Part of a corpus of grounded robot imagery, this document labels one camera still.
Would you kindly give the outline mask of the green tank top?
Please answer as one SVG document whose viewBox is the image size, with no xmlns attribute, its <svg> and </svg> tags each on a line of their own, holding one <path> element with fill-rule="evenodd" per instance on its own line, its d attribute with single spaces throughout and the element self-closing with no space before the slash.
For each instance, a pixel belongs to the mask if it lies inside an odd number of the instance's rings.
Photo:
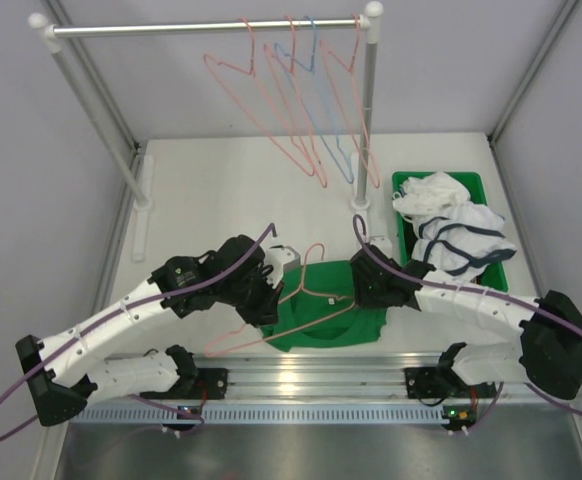
<svg viewBox="0 0 582 480">
<path fill-rule="evenodd" d="M 306 274 L 294 269 L 284 275 L 278 322 L 261 329 L 274 348 L 341 348 L 379 340 L 386 325 L 385 309 L 353 304 L 354 286 L 346 261 L 310 264 Z"/>
</svg>

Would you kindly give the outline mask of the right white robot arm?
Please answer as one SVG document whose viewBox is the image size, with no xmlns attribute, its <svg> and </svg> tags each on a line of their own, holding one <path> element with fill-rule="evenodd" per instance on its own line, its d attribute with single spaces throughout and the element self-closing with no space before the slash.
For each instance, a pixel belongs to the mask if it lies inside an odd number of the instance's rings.
<svg viewBox="0 0 582 480">
<path fill-rule="evenodd" d="M 512 296 L 463 283 L 433 265 L 400 266 L 366 244 L 349 261 L 357 305 L 364 309 L 410 308 L 441 314 L 498 337 L 492 344 L 452 344 L 436 366 L 440 389 L 461 396 L 487 382 L 529 383 L 560 400 L 582 386 L 582 313 L 565 294 Z"/>
</svg>

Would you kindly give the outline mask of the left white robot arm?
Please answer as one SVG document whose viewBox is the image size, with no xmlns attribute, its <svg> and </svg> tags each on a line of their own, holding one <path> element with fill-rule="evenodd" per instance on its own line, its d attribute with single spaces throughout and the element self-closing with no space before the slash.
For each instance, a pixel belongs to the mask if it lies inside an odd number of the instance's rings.
<svg viewBox="0 0 582 480">
<path fill-rule="evenodd" d="M 60 334 L 22 338 L 16 351 L 40 424 L 64 423 L 113 398 L 188 396 L 199 373 L 184 347 L 123 359 L 114 353 L 217 303 L 233 307 L 254 327 L 274 325 L 283 276 L 298 264 L 298 253 L 290 247 L 262 249 L 239 235 L 201 256 L 168 259 L 119 301 Z"/>
</svg>

